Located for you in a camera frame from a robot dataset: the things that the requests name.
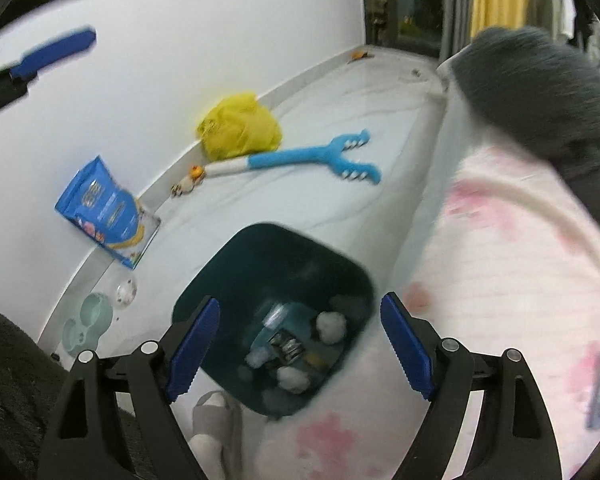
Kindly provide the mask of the blue pet food bag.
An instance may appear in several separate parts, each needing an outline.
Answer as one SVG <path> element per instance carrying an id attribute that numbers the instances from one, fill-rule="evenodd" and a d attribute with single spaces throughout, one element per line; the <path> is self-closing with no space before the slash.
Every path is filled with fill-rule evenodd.
<path id="1" fill-rule="evenodd" d="M 143 258 L 161 224 L 156 214 L 117 184 L 99 156 L 73 177 L 55 209 L 131 270 Z"/>

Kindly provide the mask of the yellow plastic bag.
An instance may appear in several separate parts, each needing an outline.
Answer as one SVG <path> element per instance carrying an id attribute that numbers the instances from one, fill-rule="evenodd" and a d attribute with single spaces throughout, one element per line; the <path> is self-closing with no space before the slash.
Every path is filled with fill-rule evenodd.
<path id="1" fill-rule="evenodd" d="M 222 99 L 201 119 L 196 135 L 212 162 L 276 151 L 283 139 L 275 117 L 251 92 Z"/>

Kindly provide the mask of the pink cartoon bed sheet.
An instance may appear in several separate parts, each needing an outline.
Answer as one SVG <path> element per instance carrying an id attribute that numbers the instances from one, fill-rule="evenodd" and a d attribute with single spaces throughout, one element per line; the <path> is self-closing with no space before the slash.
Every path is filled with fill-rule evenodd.
<path id="1" fill-rule="evenodd" d="M 517 348 L 571 478 L 600 440 L 600 229 L 554 171 L 475 123 L 428 64 L 342 66 L 278 108 L 307 141 L 370 130 L 381 185 L 291 175 L 282 221 L 365 266 L 380 292 L 470 350 Z"/>

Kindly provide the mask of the hanging clothes on rack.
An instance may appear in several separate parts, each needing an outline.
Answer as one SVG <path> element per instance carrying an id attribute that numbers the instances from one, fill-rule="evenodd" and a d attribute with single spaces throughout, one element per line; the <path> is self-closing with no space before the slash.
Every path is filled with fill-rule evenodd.
<path id="1" fill-rule="evenodd" d="M 559 42 L 582 52 L 600 70 L 600 19 L 586 0 L 559 0 Z"/>

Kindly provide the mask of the dark green trash bin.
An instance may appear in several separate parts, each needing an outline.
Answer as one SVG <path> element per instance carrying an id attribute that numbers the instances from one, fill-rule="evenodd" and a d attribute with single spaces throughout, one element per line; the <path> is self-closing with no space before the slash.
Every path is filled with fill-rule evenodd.
<path id="1" fill-rule="evenodd" d="M 235 234 L 184 289 L 172 311 L 191 315 L 204 297 L 220 305 L 220 325 L 201 367 L 246 408 L 269 418 L 305 408 L 339 372 L 376 311 L 370 277 L 339 252 L 273 223 Z M 340 344 L 322 344 L 315 328 L 321 312 L 347 319 Z M 277 385 L 283 366 L 268 346 L 281 329 L 300 339 L 306 353 L 289 366 L 309 375 L 301 394 Z"/>

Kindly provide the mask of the black white snack wrapper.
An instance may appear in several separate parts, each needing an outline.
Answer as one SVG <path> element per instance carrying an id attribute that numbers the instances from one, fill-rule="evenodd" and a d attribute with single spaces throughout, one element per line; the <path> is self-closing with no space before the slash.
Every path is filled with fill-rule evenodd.
<path id="1" fill-rule="evenodd" d="M 268 338 L 268 346 L 283 366 L 294 364 L 306 353 L 303 342 L 283 328 Z"/>

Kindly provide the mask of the small orange toy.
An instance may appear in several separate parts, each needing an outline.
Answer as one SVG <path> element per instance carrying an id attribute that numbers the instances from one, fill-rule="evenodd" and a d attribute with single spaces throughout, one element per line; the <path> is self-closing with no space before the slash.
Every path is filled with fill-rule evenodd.
<path id="1" fill-rule="evenodd" d="M 201 184 L 205 176 L 204 166 L 191 166 L 188 173 L 172 186 L 171 196 L 178 197 L 189 194 Z"/>

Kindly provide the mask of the white tissue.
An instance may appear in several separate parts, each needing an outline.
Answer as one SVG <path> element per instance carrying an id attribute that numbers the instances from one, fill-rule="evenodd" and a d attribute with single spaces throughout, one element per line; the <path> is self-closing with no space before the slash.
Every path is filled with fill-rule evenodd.
<path id="1" fill-rule="evenodd" d="M 292 393 L 301 394 L 310 388 L 311 379 L 303 370 L 292 366 L 281 366 L 276 370 L 279 388 Z"/>
<path id="2" fill-rule="evenodd" d="M 323 311 L 317 315 L 315 328 L 322 344 L 340 344 L 347 333 L 347 319 L 339 312 Z"/>

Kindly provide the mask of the grey white slipper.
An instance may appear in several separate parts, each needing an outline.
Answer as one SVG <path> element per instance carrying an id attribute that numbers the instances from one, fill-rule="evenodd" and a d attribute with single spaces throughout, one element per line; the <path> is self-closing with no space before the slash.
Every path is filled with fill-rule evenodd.
<path id="1" fill-rule="evenodd" d="M 225 391 L 202 396 L 192 411 L 188 440 L 208 479 L 242 478 L 242 407 Z"/>

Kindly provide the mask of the blue toy grabber stick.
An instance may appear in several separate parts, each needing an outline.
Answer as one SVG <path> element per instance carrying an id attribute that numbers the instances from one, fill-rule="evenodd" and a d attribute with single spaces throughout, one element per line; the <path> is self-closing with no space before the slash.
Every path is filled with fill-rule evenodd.
<path id="1" fill-rule="evenodd" d="M 204 166 L 204 176 L 212 178 L 252 170 L 315 164 L 327 167 L 337 177 L 346 180 L 369 180 L 374 185 L 378 185 L 381 181 L 381 171 L 376 165 L 352 162 L 343 155 L 344 152 L 360 148 L 368 142 L 370 142 L 370 133 L 363 129 L 359 133 L 336 136 L 329 144 L 325 145 L 252 154 L 222 160 L 222 162 L 210 162 Z"/>

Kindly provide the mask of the green pet bowl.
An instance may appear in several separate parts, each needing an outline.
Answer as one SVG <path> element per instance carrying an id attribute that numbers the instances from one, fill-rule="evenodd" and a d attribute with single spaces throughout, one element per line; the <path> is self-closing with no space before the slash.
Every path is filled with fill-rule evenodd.
<path id="1" fill-rule="evenodd" d="M 95 351 L 100 337 L 106 333 L 114 317 L 114 309 L 102 292 L 86 296 L 73 318 L 62 328 L 61 343 L 69 356 L 76 358 L 84 350 Z"/>

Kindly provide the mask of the dark grey fleece blanket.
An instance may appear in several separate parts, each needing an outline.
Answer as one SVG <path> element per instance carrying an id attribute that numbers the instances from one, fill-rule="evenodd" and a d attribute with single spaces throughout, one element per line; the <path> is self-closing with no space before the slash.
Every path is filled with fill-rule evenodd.
<path id="1" fill-rule="evenodd" d="M 541 29 L 489 27 L 450 61 L 474 111 L 549 162 L 600 226 L 600 72 Z"/>

